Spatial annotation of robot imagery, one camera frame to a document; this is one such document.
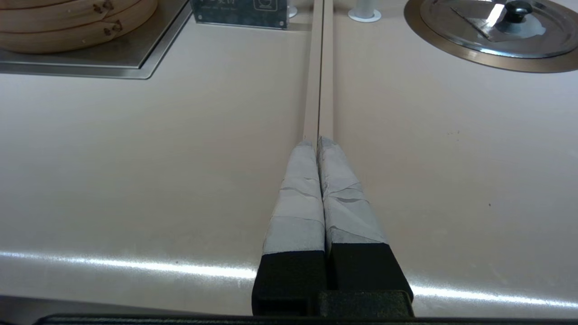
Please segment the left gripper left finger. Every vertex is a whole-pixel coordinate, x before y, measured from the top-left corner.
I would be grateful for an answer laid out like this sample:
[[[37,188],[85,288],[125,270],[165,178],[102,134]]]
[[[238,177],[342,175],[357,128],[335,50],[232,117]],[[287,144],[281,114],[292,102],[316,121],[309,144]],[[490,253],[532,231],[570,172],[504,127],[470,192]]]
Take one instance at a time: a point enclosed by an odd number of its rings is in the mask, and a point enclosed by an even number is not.
[[[312,142],[293,148],[252,288],[255,316],[311,316],[326,290],[326,224]]]

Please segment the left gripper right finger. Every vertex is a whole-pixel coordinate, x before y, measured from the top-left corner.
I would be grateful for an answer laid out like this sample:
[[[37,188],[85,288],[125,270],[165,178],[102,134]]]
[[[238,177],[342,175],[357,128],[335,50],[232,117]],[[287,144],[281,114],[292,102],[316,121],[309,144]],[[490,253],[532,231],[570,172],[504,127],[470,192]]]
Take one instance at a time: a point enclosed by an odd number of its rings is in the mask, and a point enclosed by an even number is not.
[[[341,146],[321,137],[318,150],[330,288],[401,291],[413,300],[411,286]]]

